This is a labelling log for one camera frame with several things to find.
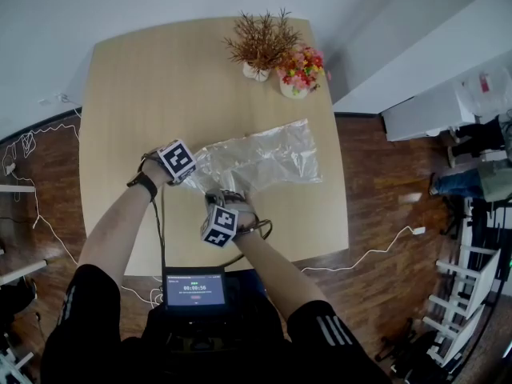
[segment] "plastic bag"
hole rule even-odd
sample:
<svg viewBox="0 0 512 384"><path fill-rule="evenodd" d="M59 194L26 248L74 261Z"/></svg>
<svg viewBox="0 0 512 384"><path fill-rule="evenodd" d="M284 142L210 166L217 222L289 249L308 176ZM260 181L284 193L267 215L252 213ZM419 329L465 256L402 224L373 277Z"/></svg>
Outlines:
<svg viewBox="0 0 512 384"><path fill-rule="evenodd" d="M512 108L512 78L503 67L472 73L455 83L459 105L477 117L502 114Z"/></svg>
<svg viewBox="0 0 512 384"><path fill-rule="evenodd" d="M214 187L254 193L279 182L321 182L316 152L303 119L202 148L195 154L196 171L183 185L203 193Z"/></svg>

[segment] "flower pot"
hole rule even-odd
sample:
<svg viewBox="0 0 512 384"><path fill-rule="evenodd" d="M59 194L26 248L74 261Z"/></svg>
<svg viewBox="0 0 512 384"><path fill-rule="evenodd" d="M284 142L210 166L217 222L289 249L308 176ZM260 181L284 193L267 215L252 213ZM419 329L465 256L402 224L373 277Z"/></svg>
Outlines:
<svg viewBox="0 0 512 384"><path fill-rule="evenodd" d="M242 72L243 72L243 74L247 78L253 78L256 81L260 81L260 82L266 81L268 79L268 77L269 77L269 74L270 74L270 70L260 70L258 72L258 70L256 70L255 68L251 67L246 62L243 63Z"/></svg>
<svg viewBox="0 0 512 384"><path fill-rule="evenodd" d="M296 91L294 86L285 84L282 80L279 80L279 86L281 87L282 94L292 99L303 99L310 92L308 89Z"/></svg>

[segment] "wristwatch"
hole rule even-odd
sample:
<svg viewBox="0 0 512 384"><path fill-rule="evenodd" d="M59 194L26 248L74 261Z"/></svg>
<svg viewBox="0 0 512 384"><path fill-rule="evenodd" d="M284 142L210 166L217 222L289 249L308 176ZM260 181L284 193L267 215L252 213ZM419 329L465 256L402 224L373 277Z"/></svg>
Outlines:
<svg viewBox="0 0 512 384"><path fill-rule="evenodd" d="M153 201L154 198L157 196L158 188L153 183L153 181L151 181L150 177L144 174L144 172L140 171L135 175L135 177L131 181L129 181L126 184L126 186L131 188L133 185L137 184L144 186L148 190L148 192L151 195L151 201Z"/></svg>

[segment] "white cable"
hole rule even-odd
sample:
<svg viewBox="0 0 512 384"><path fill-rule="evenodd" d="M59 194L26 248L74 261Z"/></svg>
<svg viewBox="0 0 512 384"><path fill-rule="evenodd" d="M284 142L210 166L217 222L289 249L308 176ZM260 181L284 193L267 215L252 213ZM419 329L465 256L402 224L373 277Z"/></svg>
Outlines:
<svg viewBox="0 0 512 384"><path fill-rule="evenodd" d="M153 304L152 304L152 302L149 302L148 300L145 300L144 298L140 297L140 295L139 295L135 290L133 290L133 289L129 289L128 287L124 287L124 286L121 286L121 288L122 288L122 289L124 289L124 290L133 291L133 292L135 293L135 295L136 295L138 298L140 298L144 303L149 303L149 304L153 305Z"/></svg>
<svg viewBox="0 0 512 384"><path fill-rule="evenodd" d="M150 300L151 300L151 308L154 309L154 306L153 304L157 305L158 306L158 298L162 298L163 294L157 294L155 297L154 297L154 301L153 301L153 292L154 291L160 291L160 289L151 289L151 292L150 292Z"/></svg>
<svg viewBox="0 0 512 384"><path fill-rule="evenodd" d="M410 226L406 226L404 227L402 230L400 230L397 235L394 237L393 241L390 243L390 245L387 247L386 250L368 250L359 260L356 261L355 264L353 264L351 267L340 267L338 269L331 269L329 267L305 267L304 269L301 270L301 272L303 272L304 270L328 270L329 272L337 272L339 270L351 270L353 268L355 268L360 262L361 260L363 260L367 254L371 253L371 252L374 252L374 253L387 253L390 248L392 247L393 243L396 242L396 240L398 239L398 236L400 236L402 234L402 232L404 230L410 230L410 232L412 234L416 234L413 230L413 228L411 228Z"/></svg>
<svg viewBox="0 0 512 384"><path fill-rule="evenodd" d="M77 116L79 116L80 118L82 118L82 116L76 111L76 109L74 110L74 112L76 113ZM22 148L23 148L23 157L24 158L27 158L32 152L34 152L34 150L36 149L36 146L37 146L37 143L34 139L34 135L36 134L40 134L40 133L45 133L45 132L48 132L48 131L56 131L58 130L59 128L72 128L73 129L73 132L74 132L74 136L77 137L77 140L80 141L80 137L78 136L77 134L77 130L76 130L76 127L74 125L64 125L64 124L59 124L56 128L53 128L51 126L49 126L48 128L44 129L44 130L36 130L36 131L33 131L33 130L30 130L29 132L25 133L25 134L22 134L16 141L14 141L13 143L11 143L10 145L8 145L8 147L6 148L6 152L4 153L3 155L3 158L2 158L2 168L3 168L3 173L5 176L8 175L7 173L7 166L6 166L6 158L8 156L10 156L12 158L13 161L16 160L16 157L17 157L17 153L16 153L16 144L18 142L22 142ZM53 236L55 236L55 238L61 243L62 247L64 248L64 250L68 253L68 255L70 256L71 260L73 261L73 263L75 265L77 265L77 261L74 260L74 257L73 255L71 254L71 252L68 251L68 249L66 248L66 245L64 244L64 242L60 239L59 236L57 236L57 234L55 233L54 231L54 228L52 227L52 225L46 220L44 219L43 216L41 216L41 213L39 212L39 200L38 200L38 191L37 191L37 188L35 186L35 183L34 181L31 179L31 178L19 178L18 176L16 176L16 174L14 172L11 172L11 174L16 178L16 181L28 181L32 184L32 186L34 187L34 197L35 197L35 209L36 209L36 212L38 214L38 216L36 217L35 219L35 222L34 224L32 225L32 229L35 228L35 226L38 224L38 221L39 219L41 219L45 224L48 225L48 227L50 228L51 230L51 233L53 234ZM19 201L19 198L16 199L16 195L14 196L14 200L16 202ZM123 288L124 290L129 290L133 293L135 293L135 295L141 299L143 302L145 303L149 303L151 304L151 306L153 306L153 301L150 300L150 301L147 301L145 300L144 298L142 298L135 290L133 289L129 289L128 287L124 287L124 286L121 286L121 288Z"/></svg>
<svg viewBox="0 0 512 384"><path fill-rule="evenodd" d="M73 104L74 106L81 106L80 104L78 104L77 102L74 102L74 101L71 101L69 99L69 97L66 95L66 94L60 94L60 102L64 102L65 104L66 103L69 103L69 104Z"/></svg>

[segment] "jeans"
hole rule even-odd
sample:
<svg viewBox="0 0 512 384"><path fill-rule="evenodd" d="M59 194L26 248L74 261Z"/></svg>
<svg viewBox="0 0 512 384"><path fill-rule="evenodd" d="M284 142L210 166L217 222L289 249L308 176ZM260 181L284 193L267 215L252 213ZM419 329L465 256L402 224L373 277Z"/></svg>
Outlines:
<svg viewBox="0 0 512 384"><path fill-rule="evenodd" d="M483 199L482 182L477 169L440 177L434 187L440 194Z"/></svg>

